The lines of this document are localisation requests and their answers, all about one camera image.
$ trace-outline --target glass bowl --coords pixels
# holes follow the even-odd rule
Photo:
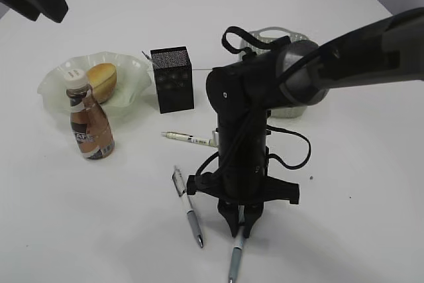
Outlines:
[[[100,63],[112,63],[117,68],[117,85],[113,95],[101,106],[107,116],[122,115],[137,96],[152,84],[147,73],[149,67],[143,61],[126,54],[99,52],[89,56],[70,58],[46,74],[38,86],[44,108],[49,113],[70,114],[70,101],[66,96],[63,75],[72,69],[88,71]]]

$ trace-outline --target table surface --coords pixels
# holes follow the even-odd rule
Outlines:
[[[236,60],[220,45],[230,25],[270,25],[319,44],[389,13],[377,0],[67,0],[62,24],[0,20],[0,281],[226,282],[232,238],[217,200],[197,194],[205,235],[195,244],[171,182],[194,173],[212,148],[163,139],[207,137],[216,115],[194,71],[195,109],[161,115],[154,87],[134,112],[111,119],[116,149],[81,158],[67,118],[43,110],[38,83],[71,56],[133,54],[186,45],[193,67]],[[301,188],[299,205],[266,203],[247,241],[239,282],[420,282],[424,277],[421,83],[333,90],[300,119],[271,124],[307,135],[309,164],[270,175]],[[289,163],[307,151],[274,134]]]

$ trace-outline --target black strap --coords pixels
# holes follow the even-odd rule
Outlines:
[[[239,27],[231,26],[223,34],[223,38],[222,38],[221,42],[222,42],[224,48],[226,48],[232,54],[239,54],[242,51],[244,51],[246,54],[251,54],[252,49],[249,48],[249,47],[238,49],[238,48],[235,48],[234,46],[232,46],[230,44],[230,42],[228,42],[228,40],[227,40],[227,34],[229,34],[229,33],[235,34],[235,35],[241,37],[247,43],[253,45],[256,48],[263,49],[263,50],[272,50],[272,49],[275,49],[275,48],[281,48],[281,47],[290,43],[290,37],[289,36],[284,36],[284,37],[276,39],[276,40],[274,40],[270,43],[262,42],[261,40],[258,40],[257,38],[252,36],[249,32],[247,32],[247,31],[245,31],[245,30],[243,30]]]

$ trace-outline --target bread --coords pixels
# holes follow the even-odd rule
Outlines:
[[[107,101],[117,85],[116,67],[112,63],[98,64],[88,70],[87,76],[97,102]]]

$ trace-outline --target coffee bottle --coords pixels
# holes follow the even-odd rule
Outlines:
[[[94,99],[88,77],[83,70],[64,75],[66,95],[71,102],[71,128],[84,158],[108,156],[115,145],[105,112]]]

